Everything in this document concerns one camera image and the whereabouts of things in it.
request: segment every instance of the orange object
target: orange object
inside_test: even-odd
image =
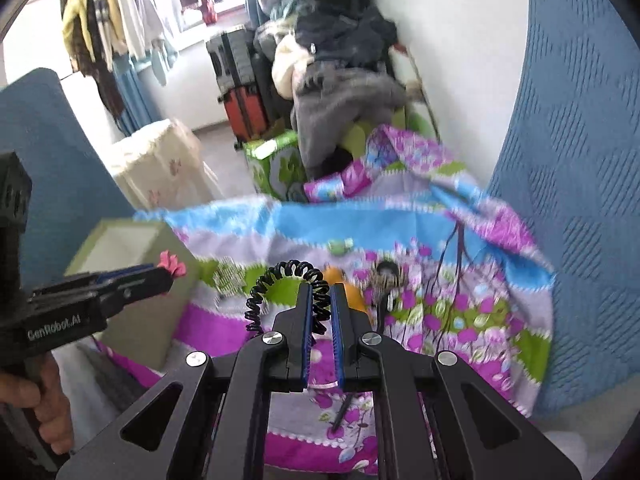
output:
[[[342,272],[342,269],[338,269],[338,267],[325,267],[322,275],[329,285],[335,285],[336,283],[344,281],[344,272]]]
[[[351,285],[351,283],[345,281],[345,276],[342,269],[331,266],[325,267],[322,271],[322,275],[324,276],[324,280],[329,285],[335,285],[336,283],[341,283],[344,285],[344,291],[347,295],[347,304],[349,305],[349,308],[352,308],[353,310],[359,310],[361,312],[364,312],[365,314],[369,313],[367,304],[364,301],[364,297],[360,289],[357,286]]]

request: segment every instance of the metal screw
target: metal screw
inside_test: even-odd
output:
[[[453,366],[458,362],[458,356],[453,352],[440,352],[438,354],[438,362],[441,365]]]
[[[362,336],[362,342],[367,346],[376,346],[382,343],[382,336],[375,332],[367,332]]]
[[[207,355],[204,352],[191,352],[187,355],[187,364],[189,366],[201,366],[207,362]]]
[[[262,335],[262,342],[267,345],[277,345],[282,341],[282,334],[280,332],[267,332]]]

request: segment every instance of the finger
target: finger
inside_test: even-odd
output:
[[[62,392],[62,388],[57,387],[45,392],[42,401],[33,411],[40,422],[50,422],[57,416],[70,412],[69,400]]]
[[[51,449],[56,455],[62,455],[63,453],[68,453],[74,448],[74,438],[67,437],[63,440],[59,440],[51,444]]]
[[[41,425],[40,436],[47,444],[59,442],[73,437],[71,417],[68,414],[60,415],[52,421]]]
[[[47,353],[40,369],[40,378],[45,390],[60,387],[60,369],[53,355]]]
[[[0,372],[0,402],[16,408],[33,408],[40,403],[40,390],[27,379]]]

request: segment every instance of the black coiled cord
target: black coiled cord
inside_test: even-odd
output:
[[[314,303],[312,331],[319,335],[326,332],[322,322],[327,321],[331,316],[328,309],[331,305],[329,284],[324,280],[320,270],[309,262],[299,262],[297,260],[280,262],[276,266],[267,269],[267,272],[258,278],[254,288],[249,293],[249,298],[246,300],[246,306],[249,310],[244,313],[244,317],[251,322],[246,326],[248,332],[255,332],[255,335],[264,333],[260,325],[260,306],[264,301],[264,295],[268,288],[275,283],[275,280],[281,280],[285,276],[293,275],[303,278],[311,285]]]

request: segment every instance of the gray cloth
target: gray cloth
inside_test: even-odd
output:
[[[291,124],[298,132],[302,163],[310,178],[318,178],[322,162],[354,121],[390,123],[394,111],[406,104],[406,93],[386,74],[321,62],[308,67],[293,101]]]
[[[62,390],[71,403],[80,449],[129,408],[146,388],[100,353],[90,337],[53,351]]]

